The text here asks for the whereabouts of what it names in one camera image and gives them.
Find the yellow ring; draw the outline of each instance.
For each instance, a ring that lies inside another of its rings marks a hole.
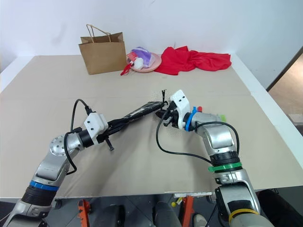
[[[251,209],[238,209],[238,210],[235,210],[233,211],[229,217],[228,217],[228,222],[230,223],[233,216],[235,216],[236,214],[239,214],[239,213],[253,213],[253,214],[259,214],[258,212],[256,212],[255,210],[251,210]]]

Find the doorway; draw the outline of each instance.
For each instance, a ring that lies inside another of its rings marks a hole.
[[[303,135],[303,47],[267,91]]]

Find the red object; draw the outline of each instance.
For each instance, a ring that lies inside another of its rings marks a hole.
[[[155,70],[170,75],[180,71],[191,71],[199,68],[206,71],[224,70],[232,64],[227,53],[204,53],[189,51],[187,46],[177,49],[168,47],[163,52],[161,65]]]
[[[138,55],[134,52],[130,52],[129,54],[126,55],[129,60],[134,61],[138,57]]]
[[[90,203],[86,200],[80,200],[78,202],[79,209],[79,218],[81,227],[89,227],[89,211],[90,211]]]
[[[187,196],[184,199],[184,215],[182,220],[182,227],[189,227],[191,216],[194,213],[193,209],[194,197]]]
[[[127,73],[129,72],[131,66],[132,66],[132,63],[127,64],[127,65],[125,66],[124,70],[121,72],[120,75],[122,76],[122,75],[124,75],[124,74],[127,74]]]

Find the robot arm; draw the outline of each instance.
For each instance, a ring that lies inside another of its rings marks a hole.
[[[120,131],[128,123],[162,108],[165,102],[148,102],[127,116],[106,122],[102,114],[87,111],[85,130],[76,128],[72,132],[55,137],[49,151],[36,170],[23,197],[17,201],[4,227],[45,227],[43,221],[51,210],[52,201],[59,190],[70,165],[71,159],[92,145],[106,142],[110,150],[113,146],[109,136]]]
[[[222,218],[228,220],[231,227],[272,227],[259,215],[258,198],[238,157],[229,124],[220,123],[219,116],[199,112],[195,107],[191,112],[189,101],[181,90],[172,95],[170,101],[164,126],[172,123],[173,127],[182,130],[195,130],[202,137],[212,164],[209,171],[213,172],[219,185],[215,194]],[[163,114],[163,111],[157,112],[158,116]]]

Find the yellow object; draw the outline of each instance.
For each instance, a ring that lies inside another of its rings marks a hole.
[[[182,202],[182,200],[183,200],[183,197],[179,197],[176,203],[177,203],[178,205],[180,205],[180,203]]]
[[[183,200],[183,197],[179,197],[176,202],[171,202],[171,206],[176,207],[177,205],[180,205],[182,200]]]
[[[253,214],[259,214],[258,212],[256,212],[255,210],[251,210],[251,209],[238,209],[238,210],[235,210],[233,211],[229,217],[228,217],[228,222],[230,223],[231,220],[232,220],[232,217],[235,216],[236,214],[239,214],[239,213],[253,213]]]

